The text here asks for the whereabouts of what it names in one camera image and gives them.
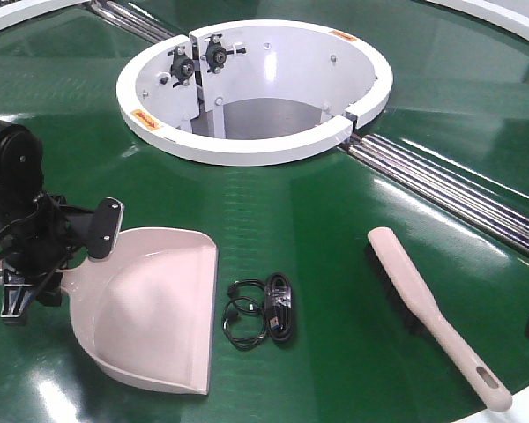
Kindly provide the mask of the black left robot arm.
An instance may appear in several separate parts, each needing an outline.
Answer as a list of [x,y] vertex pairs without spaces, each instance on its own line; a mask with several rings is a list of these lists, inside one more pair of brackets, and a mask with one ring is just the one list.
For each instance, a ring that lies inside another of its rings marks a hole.
[[61,303],[60,270],[86,245],[93,213],[43,188],[42,143],[0,120],[2,321],[23,325],[34,301]]

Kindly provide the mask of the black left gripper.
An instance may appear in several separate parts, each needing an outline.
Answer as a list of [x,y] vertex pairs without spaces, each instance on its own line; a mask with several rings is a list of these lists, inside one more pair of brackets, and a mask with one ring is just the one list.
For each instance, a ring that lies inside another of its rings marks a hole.
[[28,211],[0,210],[0,318],[25,324],[30,306],[62,304],[63,270],[86,245],[94,211],[41,192]]

